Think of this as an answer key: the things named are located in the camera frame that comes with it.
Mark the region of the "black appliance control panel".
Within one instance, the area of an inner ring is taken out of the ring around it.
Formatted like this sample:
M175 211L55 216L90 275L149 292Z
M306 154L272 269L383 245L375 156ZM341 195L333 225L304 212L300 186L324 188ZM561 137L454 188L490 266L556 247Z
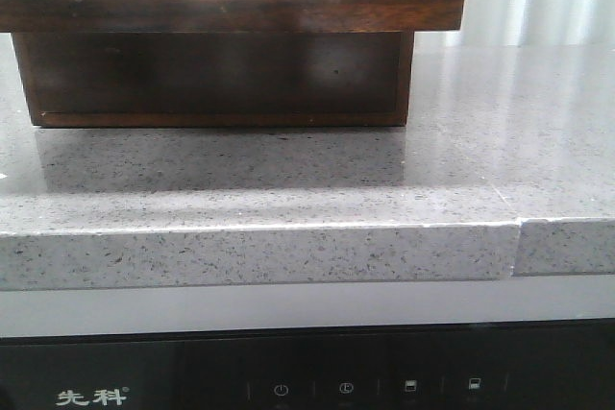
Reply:
M5 338L5 409L610 409L610 319Z

